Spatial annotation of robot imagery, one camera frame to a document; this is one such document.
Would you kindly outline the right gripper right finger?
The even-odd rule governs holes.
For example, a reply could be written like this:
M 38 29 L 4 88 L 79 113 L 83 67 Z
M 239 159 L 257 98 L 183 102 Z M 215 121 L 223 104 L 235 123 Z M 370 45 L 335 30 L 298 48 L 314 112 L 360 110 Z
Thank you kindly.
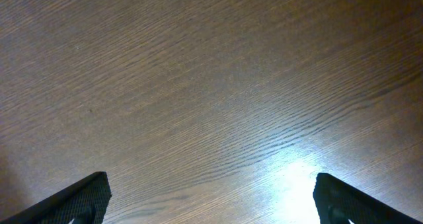
M 313 199 L 321 224 L 422 224 L 328 173 L 318 173 Z

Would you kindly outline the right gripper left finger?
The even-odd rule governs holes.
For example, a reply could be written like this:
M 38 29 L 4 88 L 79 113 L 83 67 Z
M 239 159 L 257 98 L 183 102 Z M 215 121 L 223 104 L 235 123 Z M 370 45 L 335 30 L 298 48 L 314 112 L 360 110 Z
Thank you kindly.
M 1 224 L 102 224 L 111 197 L 107 173 L 94 172 Z

